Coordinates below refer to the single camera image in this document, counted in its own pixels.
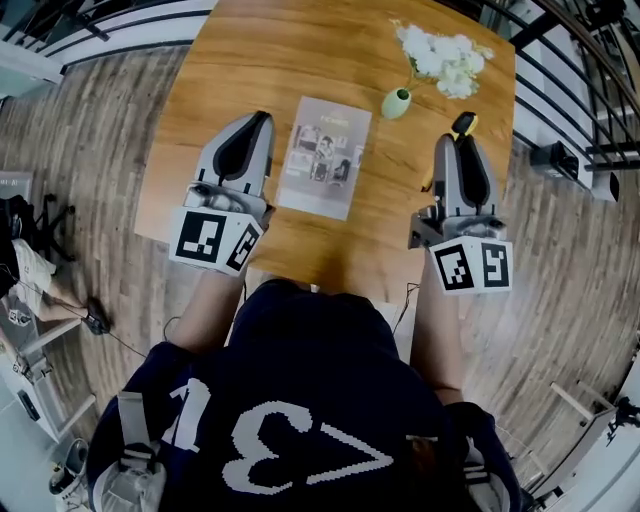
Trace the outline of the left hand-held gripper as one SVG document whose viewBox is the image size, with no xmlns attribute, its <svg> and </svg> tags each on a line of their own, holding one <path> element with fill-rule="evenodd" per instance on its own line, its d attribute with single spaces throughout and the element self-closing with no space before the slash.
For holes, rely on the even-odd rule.
<svg viewBox="0 0 640 512">
<path fill-rule="evenodd" d="M 195 178 L 210 183 L 191 183 L 184 204 L 172 211 L 170 260 L 222 274 L 245 270 L 275 212 L 261 196 L 274 143 L 272 115 L 256 111 L 204 146 Z"/>
</svg>

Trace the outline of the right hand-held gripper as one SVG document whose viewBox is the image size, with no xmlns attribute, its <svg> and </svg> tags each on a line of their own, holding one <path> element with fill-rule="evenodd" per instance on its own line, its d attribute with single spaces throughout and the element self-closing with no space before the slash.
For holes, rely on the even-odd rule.
<svg viewBox="0 0 640 512">
<path fill-rule="evenodd" d="M 492 216 L 497 192 L 489 159 L 474 137 L 463 138 L 458 148 L 450 134 L 438 139 L 433 176 L 437 207 L 412 214 L 409 247 L 430 255 L 447 295 L 512 289 L 513 245 L 506 239 L 504 222 Z M 462 200 L 477 214 L 492 215 L 457 216 Z"/>
</svg>

